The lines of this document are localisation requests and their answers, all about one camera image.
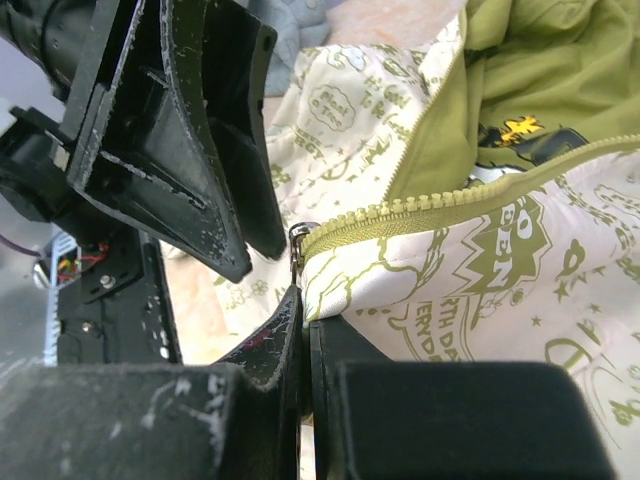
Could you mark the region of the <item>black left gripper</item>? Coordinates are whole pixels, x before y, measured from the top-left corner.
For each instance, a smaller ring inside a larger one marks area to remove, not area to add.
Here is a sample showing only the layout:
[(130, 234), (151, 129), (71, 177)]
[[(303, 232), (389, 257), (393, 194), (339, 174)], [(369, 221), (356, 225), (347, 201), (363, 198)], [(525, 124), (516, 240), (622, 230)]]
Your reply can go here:
[[(101, 210), (241, 280), (251, 262), (203, 96), (203, 34), (217, 5), (132, 4), (111, 78), (96, 85), (67, 177), (54, 163), (57, 153), (72, 153), (61, 122), (33, 105), (7, 104), (1, 197), (37, 223), (98, 225)], [(61, 104), (95, 6), (1, 3), (1, 38), (41, 70)]]

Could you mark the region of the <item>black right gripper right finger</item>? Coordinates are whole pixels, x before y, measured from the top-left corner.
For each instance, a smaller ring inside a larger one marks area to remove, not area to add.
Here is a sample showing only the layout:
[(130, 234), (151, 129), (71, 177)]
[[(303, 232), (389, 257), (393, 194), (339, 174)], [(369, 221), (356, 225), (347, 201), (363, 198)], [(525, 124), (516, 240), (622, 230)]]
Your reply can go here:
[(574, 382), (531, 362), (393, 361), (341, 317), (311, 325), (320, 479), (612, 479)]

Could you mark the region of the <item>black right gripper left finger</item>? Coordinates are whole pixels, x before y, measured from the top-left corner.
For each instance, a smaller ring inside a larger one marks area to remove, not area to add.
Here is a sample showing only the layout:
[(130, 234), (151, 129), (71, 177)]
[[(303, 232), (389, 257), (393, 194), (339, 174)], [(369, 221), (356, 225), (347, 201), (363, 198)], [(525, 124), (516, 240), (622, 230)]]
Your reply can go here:
[(1, 390), (5, 479), (296, 479), (301, 294), (209, 366), (34, 367)]

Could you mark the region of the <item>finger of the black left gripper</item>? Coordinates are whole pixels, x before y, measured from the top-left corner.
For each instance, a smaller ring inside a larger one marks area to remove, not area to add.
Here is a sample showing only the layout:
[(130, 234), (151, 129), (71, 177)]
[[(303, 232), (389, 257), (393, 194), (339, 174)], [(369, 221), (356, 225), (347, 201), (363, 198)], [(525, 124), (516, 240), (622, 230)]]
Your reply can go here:
[(243, 241), (277, 259), (286, 235), (272, 185), (264, 90), (276, 32), (235, 1), (210, 1), (203, 30), (203, 95)]

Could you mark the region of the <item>silver zipper pull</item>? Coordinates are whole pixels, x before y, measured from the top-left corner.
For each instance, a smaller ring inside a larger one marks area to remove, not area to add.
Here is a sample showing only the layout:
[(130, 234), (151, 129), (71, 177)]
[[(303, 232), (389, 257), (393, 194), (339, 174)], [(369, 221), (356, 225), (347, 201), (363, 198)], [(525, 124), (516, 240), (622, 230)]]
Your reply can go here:
[(299, 274), (303, 268), (302, 242), (317, 226), (318, 224), (315, 222), (299, 222), (289, 230), (289, 263), (292, 285), (297, 284)]

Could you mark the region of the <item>cream green printed jacket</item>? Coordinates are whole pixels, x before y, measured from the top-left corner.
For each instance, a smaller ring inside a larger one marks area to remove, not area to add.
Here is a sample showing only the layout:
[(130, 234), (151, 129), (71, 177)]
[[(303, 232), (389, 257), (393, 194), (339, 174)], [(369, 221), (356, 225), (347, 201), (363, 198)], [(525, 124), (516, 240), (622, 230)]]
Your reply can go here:
[[(347, 17), (352, 24), (344, 23)], [(303, 322), (541, 361), (639, 475), (639, 5), (349, 1), (267, 105)]]

